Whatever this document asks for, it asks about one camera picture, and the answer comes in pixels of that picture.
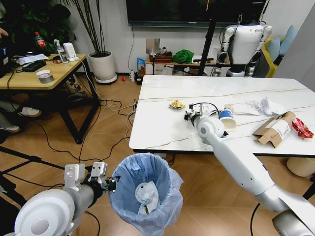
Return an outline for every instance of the cardboard box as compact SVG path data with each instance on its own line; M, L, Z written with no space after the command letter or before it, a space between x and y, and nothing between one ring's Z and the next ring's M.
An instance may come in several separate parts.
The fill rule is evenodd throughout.
M295 117L293 112L287 112L278 118L271 118L257 129L253 135L260 136L258 142L266 144L270 142L276 148L290 132L292 120Z

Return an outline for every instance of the television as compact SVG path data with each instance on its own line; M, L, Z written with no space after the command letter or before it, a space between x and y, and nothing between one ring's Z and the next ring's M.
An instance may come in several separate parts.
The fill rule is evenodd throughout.
M217 0L217 27L259 21L266 0ZM207 0L126 0L129 26L208 27ZM208 8L213 6L209 0Z

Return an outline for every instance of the shoe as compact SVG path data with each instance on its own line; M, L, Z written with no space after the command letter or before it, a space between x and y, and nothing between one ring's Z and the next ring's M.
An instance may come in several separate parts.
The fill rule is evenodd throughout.
M16 125L11 125L11 126L8 126L6 128L0 128L0 129L3 129L3 130L6 130L10 133L18 133L21 131L20 127L16 126Z
M38 117L41 115L41 111L31 107L23 107L22 111L19 112L19 115L23 117Z

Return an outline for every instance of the cushion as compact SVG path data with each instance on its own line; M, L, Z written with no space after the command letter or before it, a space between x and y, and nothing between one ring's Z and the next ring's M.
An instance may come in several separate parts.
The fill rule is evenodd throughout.
M275 59L277 59L277 57L279 56L280 43L281 39L277 37L275 39L270 40L270 42L267 45L267 51L269 52L272 61L275 61Z
M286 36L284 37L284 40L280 46L280 55L284 56L286 52L288 51L289 47L291 46L294 38L296 37L298 31L293 27L290 26L289 30L286 33Z

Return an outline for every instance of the trash bag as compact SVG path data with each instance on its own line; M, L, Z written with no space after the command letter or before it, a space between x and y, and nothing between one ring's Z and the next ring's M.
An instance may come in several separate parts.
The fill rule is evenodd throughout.
M175 223L183 205L179 191L183 180L161 157L150 153L129 156L112 176L121 178L115 193L109 193L110 204L124 221L146 236L163 235L164 229ZM135 197L135 189L140 183L151 180L157 187L160 205L148 215L138 215L141 204Z

